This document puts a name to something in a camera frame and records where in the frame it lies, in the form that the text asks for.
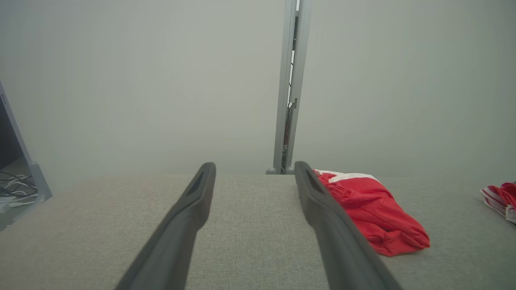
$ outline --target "white cable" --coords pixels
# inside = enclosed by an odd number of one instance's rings
[[[13,179],[11,181],[9,181],[9,183],[7,183],[8,185],[11,185],[13,183],[16,183],[16,182],[22,182],[22,181],[25,181],[27,178],[19,178],[19,179]]]
[[[24,192],[23,190],[17,190],[17,191],[13,191],[11,192],[12,194],[23,194],[25,196],[28,196],[28,194],[26,192]]]
[[[13,208],[13,207],[18,207],[18,206],[22,206],[22,205],[31,204],[31,203],[35,203],[35,201],[29,201],[29,202],[11,202],[11,203],[9,204],[9,206],[10,206],[11,208]]]
[[[26,197],[22,197],[22,198],[18,198],[18,199],[15,199],[15,200],[10,200],[10,201],[0,201],[0,204],[3,204],[3,203],[12,203],[12,202],[18,202],[18,201],[20,201],[20,200],[24,200],[24,199],[28,199],[28,198],[36,197],[36,196],[38,196],[38,194],[31,195],[31,196],[26,196]]]
[[[15,181],[15,180],[16,180],[16,181],[18,181],[18,180],[23,180],[23,179],[27,178],[27,177],[26,177],[25,175],[23,175],[23,174],[18,174],[18,175],[15,175],[15,176],[16,176],[16,177],[14,177],[14,176],[13,176],[13,177],[10,177],[10,178],[8,178],[8,179],[6,179],[6,180],[4,180],[4,181],[0,181],[0,183],[4,183],[4,182],[6,182],[6,181],[8,181],[8,180],[10,180],[9,182],[11,182],[11,181]]]
[[[13,185],[13,184],[20,184],[20,185],[25,185],[25,186],[27,186],[27,187],[36,188],[36,186],[32,186],[32,185],[30,185],[30,184],[26,184],[26,183],[23,183],[23,182],[19,182],[19,181],[17,181],[17,180],[10,181],[6,186],[4,186],[4,188],[7,188],[7,187],[9,187],[9,186],[11,186],[11,185]]]

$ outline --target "fabric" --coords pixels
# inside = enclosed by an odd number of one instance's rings
[[[395,256],[430,247],[420,223],[405,213],[373,176],[320,170],[315,173],[377,253]]]
[[[504,183],[501,187],[490,185],[480,193],[488,207],[504,216],[506,220],[516,223],[516,184]]]
[[[193,175],[105,176],[62,192],[0,232],[0,289],[110,290]],[[403,289],[514,289],[516,227],[488,208],[483,182],[378,177],[432,238],[380,256]],[[186,290],[328,289],[293,175],[217,174]]]

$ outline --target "gray wall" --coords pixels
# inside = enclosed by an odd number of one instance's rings
[[[516,2],[313,3],[293,160],[516,179]]]
[[[1,1],[0,80],[50,188],[111,173],[194,173],[207,161],[219,173],[263,174],[284,6]]]

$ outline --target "white stripe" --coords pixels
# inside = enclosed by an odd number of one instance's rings
[[[498,193],[493,192],[492,190],[490,190],[490,189],[489,189],[489,187],[484,188],[484,190],[485,190],[488,194],[490,194],[494,199],[496,199],[497,201],[499,201],[499,202],[501,202],[501,203],[505,204],[505,201],[504,201],[504,200],[503,200],[503,199],[498,195]]]
[[[374,180],[380,182],[374,176],[369,175],[369,174],[364,174],[364,173],[341,173],[341,172],[329,171],[329,170],[318,170],[318,171],[320,173],[328,173],[328,174],[336,175],[335,177],[332,177],[329,180],[329,182],[337,182],[337,181],[340,181],[340,180],[353,179],[353,178],[371,178],[371,179],[374,179]]]
[[[516,223],[516,210],[514,209],[512,204],[509,204],[505,208],[505,219],[512,223]]]
[[[482,190],[480,191],[480,193],[482,194],[482,196],[484,197],[483,199],[483,202],[490,208],[494,209],[495,211],[497,211],[499,214],[505,216],[505,207],[499,203],[497,203],[495,200],[493,200],[491,197],[487,196]]]

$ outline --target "red and white striped fabric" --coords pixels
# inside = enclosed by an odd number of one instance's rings
[[[395,256],[430,247],[421,224],[405,213],[372,175],[314,172],[377,253]]]
[[[480,193],[488,207],[504,216],[506,220],[516,223],[516,184],[504,183],[501,187],[490,185]]]

